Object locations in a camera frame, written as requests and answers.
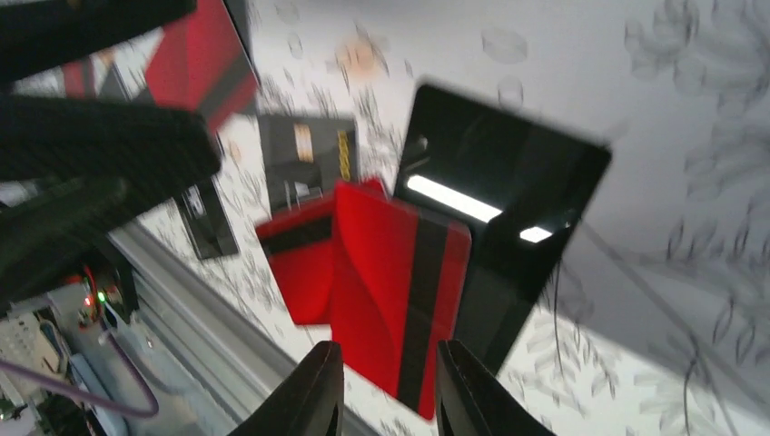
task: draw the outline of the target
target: dark gray card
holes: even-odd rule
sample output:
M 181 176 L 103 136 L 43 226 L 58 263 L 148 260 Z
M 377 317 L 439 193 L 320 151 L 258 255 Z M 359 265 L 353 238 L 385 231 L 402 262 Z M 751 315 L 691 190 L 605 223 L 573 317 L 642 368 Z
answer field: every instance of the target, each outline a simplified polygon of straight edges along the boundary
M 339 180 L 358 181 L 353 118 L 258 118 L 271 212 L 323 196 Z

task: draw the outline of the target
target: card stack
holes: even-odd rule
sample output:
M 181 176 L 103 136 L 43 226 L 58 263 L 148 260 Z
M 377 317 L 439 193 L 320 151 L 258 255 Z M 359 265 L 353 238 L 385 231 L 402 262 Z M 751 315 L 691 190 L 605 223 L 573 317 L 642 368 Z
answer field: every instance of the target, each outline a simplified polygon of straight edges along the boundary
M 339 182 L 256 233 L 294 323 L 329 325 L 345 363 L 432 419 L 437 344 L 454 329 L 468 227 L 368 180 Z

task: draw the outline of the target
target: red card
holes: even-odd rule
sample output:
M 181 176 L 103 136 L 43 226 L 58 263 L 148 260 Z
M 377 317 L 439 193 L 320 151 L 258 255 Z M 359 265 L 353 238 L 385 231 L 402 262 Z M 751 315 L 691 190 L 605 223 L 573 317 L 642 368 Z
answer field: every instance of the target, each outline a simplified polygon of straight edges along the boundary
M 468 228 L 341 184 L 331 243 L 331 338 L 343 360 L 432 419 L 437 345 L 454 329 Z
M 363 189 L 385 197 L 380 179 Z M 276 213 L 256 227 L 275 282 L 296 325 L 329 324 L 331 291 L 331 216 L 334 195 L 303 203 L 299 209 Z
M 258 87 L 227 8 L 214 0 L 163 28 L 144 77 L 156 104 L 198 111 L 213 131 Z

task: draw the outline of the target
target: wire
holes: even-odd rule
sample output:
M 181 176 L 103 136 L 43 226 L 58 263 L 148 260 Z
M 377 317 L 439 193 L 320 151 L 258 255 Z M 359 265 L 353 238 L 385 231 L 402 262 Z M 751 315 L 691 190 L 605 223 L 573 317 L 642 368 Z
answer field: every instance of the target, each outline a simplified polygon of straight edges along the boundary
M 12 373 L 23 379 L 35 382 L 41 387 L 45 388 L 47 391 L 61 394 L 65 397 L 68 397 L 70 400 L 82 401 L 87 404 L 92 404 L 95 407 L 106 409 L 108 411 L 114 411 L 115 413 L 125 417 L 147 420 L 157 416 L 158 412 L 160 411 L 160 404 L 158 403 L 158 399 L 155 398 L 152 389 L 150 389 L 150 386 L 147 385 L 147 382 L 144 380 L 139 371 L 137 371 L 136 367 L 133 366 L 131 359 L 129 359 L 125 354 L 125 351 L 123 348 L 121 348 L 120 344 L 118 344 L 112 333 L 109 332 L 107 324 L 104 322 L 104 320 L 102 320 L 100 324 L 102 329 L 108 332 L 106 337 L 108 343 L 118 354 L 118 357 L 125 365 L 126 370 L 139 384 L 139 388 L 144 394 L 144 398 L 149 403 L 149 407 L 147 409 L 135 409 L 134 407 L 128 406 L 126 404 L 121 404 L 108 398 L 94 395 L 87 391 L 81 391 L 80 389 L 64 381 L 58 381 L 57 379 L 53 379 L 39 372 L 30 370 L 25 366 L 17 365 L 3 359 L 0 359 L 0 371 Z

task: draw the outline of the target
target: black card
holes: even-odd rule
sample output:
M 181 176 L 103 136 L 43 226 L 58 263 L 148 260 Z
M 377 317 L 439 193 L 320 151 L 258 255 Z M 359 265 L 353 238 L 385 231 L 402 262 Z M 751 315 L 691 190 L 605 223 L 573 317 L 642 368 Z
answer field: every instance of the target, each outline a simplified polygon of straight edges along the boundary
M 199 260 L 238 254 L 238 243 L 222 208 L 216 185 L 209 179 L 174 197 L 184 228 Z
M 439 85 L 418 89 L 393 196 L 470 228 L 454 339 L 493 374 L 609 162 L 595 140 Z
M 321 197 L 339 180 L 358 181 L 353 118 L 261 115 L 258 119 L 272 213 Z

